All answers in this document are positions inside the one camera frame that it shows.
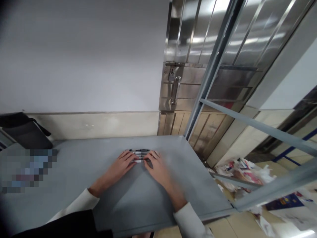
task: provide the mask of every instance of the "gray table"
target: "gray table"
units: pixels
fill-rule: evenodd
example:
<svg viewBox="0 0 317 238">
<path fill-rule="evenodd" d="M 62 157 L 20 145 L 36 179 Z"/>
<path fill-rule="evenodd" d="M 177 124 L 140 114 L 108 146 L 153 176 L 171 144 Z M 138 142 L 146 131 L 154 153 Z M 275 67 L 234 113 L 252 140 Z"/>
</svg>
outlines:
<svg viewBox="0 0 317 238">
<path fill-rule="evenodd" d="M 44 175 L 39 187 L 23 194 L 4 194 L 1 203 L 14 233 L 45 224 L 67 207 L 130 148 L 155 149 L 162 154 L 187 200 L 202 219 L 230 214 L 233 209 L 183 136 L 152 136 L 56 142 L 57 162 Z M 6 149 L 23 154 L 14 144 Z M 23 156 L 3 156 L 1 174 L 15 171 Z M 125 237 L 175 225 L 172 204 L 164 189 L 136 164 L 117 184 L 108 189 L 93 210 L 98 230 L 112 229 L 115 237 Z"/>
</svg>

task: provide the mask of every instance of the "right hand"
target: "right hand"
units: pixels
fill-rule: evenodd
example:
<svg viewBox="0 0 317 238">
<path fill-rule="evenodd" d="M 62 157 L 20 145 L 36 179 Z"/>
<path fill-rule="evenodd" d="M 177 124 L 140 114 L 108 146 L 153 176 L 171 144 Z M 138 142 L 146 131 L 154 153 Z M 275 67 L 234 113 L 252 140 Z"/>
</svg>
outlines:
<svg viewBox="0 0 317 238">
<path fill-rule="evenodd" d="M 149 159 L 153 165 L 153 169 L 148 165 L 145 159 Z M 168 168 L 166 167 L 164 161 L 162 160 L 161 154 L 157 151 L 151 150 L 144 157 L 145 168 L 149 171 L 150 175 L 165 189 L 171 185 L 171 176 Z"/>
<path fill-rule="evenodd" d="M 145 159 L 151 161 L 153 168 L 148 165 L 148 162 L 146 162 Z M 150 175 L 165 188 L 172 201 L 175 212 L 178 212 L 187 204 L 187 201 L 179 185 L 171 178 L 169 170 L 162 160 L 161 154 L 151 150 L 144 157 L 143 161 L 145 168 L 149 171 Z"/>
</svg>

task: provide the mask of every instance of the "bag strap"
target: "bag strap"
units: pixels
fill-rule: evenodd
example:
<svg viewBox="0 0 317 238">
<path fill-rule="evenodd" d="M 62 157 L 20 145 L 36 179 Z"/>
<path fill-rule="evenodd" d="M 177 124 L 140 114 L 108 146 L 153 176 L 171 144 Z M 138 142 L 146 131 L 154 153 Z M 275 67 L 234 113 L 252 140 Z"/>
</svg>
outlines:
<svg viewBox="0 0 317 238">
<path fill-rule="evenodd" d="M 35 122 L 37 126 L 41 129 L 41 131 L 44 133 L 44 135 L 46 135 L 47 137 L 52 134 L 48 130 L 46 130 L 44 127 L 42 127 L 40 124 L 38 124 L 34 118 L 30 118 L 30 121 Z"/>
</svg>

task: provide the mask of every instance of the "hand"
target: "hand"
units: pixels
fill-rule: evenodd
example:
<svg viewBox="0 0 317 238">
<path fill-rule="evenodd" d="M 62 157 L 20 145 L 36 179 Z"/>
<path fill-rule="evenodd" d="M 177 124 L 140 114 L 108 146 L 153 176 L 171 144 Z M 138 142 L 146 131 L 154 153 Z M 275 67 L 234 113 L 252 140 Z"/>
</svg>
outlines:
<svg viewBox="0 0 317 238">
<path fill-rule="evenodd" d="M 123 151 L 104 175 L 90 186 L 88 191 L 93 196 L 100 197 L 102 192 L 118 182 L 136 164 L 132 162 L 134 159 L 138 159 L 138 156 L 128 150 Z"/>
<path fill-rule="evenodd" d="M 149 159 L 153 165 L 153 169 L 148 165 L 145 159 Z M 161 154 L 157 151 L 150 151 L 144 157 L 145 168 L 149 171 L 150 175 L 162 185 L 167 194 L 169 195 L 175 212 L 178 212 L 182 207 L 187 204 L 179 185 L 170 176 L 169 170 L 162 160 Z"/>
<path fill-rule="evenodd" d="M 153 165 L 153 169 L 148 165 L 145 159 L 149 159 Z M 165 189 L 171 183 L 171 176 L 169 171 L 162 160 L 161 154 L 157 151 L 151 150 L 145 157 L 144 157 L 144 165 L 145 168 L 149 171 L 150 175 Z"/>
</svg>

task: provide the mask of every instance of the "black bag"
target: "black bag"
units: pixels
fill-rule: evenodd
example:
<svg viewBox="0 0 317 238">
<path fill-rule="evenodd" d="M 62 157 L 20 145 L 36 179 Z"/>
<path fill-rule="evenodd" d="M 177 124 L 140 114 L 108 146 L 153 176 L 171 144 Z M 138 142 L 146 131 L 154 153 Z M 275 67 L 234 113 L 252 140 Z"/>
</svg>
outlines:
<svg viewBox="0 0 317 238">
<path fill-rule="evenodd" d="M 25 149 L 52 149 L 51 133 L 23 112 L 0 115 L 0 127 Z"/>
</svg>

